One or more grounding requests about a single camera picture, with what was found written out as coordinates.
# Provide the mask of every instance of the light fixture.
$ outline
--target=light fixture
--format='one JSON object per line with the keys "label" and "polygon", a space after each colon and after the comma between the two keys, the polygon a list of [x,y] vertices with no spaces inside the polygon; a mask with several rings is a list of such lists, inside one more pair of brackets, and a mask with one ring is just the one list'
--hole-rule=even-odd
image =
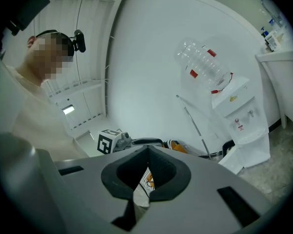
{"label": "light fixture", "polygon": [[73,107],[73,105],[69,105],[65,108],[62,109],[63,112],[65,113],[65,115],[69,114],[70,112],[73,112],[75,110],[75,108]]}

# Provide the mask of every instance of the black slot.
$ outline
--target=black slot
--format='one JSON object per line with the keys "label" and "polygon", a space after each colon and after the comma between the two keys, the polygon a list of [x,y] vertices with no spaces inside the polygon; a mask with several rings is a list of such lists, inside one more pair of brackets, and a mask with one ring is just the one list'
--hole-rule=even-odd
{"label": "black slot", "polygon": [[260,217],[233,188],[224,187],[217,191],[242,227],[248,226]]}
{"label": "black slot", "polygon": [[83,168],[81,166],[73,166],[70,168],[60,169],[59,173],[61,176],[64,176],[64,175],[76,173],[76,172],[79,172],[82,170],[83,170]]}

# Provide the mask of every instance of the person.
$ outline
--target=person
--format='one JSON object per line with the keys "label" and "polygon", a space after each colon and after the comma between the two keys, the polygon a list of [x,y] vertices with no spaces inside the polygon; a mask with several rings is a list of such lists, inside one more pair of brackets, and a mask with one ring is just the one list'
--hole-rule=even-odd
{"label": "person", "polygon": [[41,87],[61,73],[63,64],[71,61],[73,55],[74,46],[68,36],[47,30],[28,39],[27,53],[20,67],[5,66],[25,98],[12,134],[26,139],[35,148],[47,150],[53,161],[88,157],[75,138],[67,133],[64,112]]}

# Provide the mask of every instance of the white shirt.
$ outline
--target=white shirt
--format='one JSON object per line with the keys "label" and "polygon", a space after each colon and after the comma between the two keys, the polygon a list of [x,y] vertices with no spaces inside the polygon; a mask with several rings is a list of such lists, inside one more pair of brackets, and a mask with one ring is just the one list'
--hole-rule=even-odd
{"label": "white shirt", "polygon": [[49,99],[43,88],[26,80],[13,67],[2,66],[22,93],[11,132],[35,148],[47,150],[53,161],[88,157],[75,138],[67,134],[62,120],[64,112]]}

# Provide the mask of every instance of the floor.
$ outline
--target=floor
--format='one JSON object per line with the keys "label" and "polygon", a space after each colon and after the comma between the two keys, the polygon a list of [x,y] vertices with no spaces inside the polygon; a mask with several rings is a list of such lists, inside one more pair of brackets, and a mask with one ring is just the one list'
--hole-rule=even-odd
{"label": "floor", "polygon": [[238,175],[261,191],[273,204],[291,193],[293,186],[293,122],[269,133],[271,158],[244,168]]}

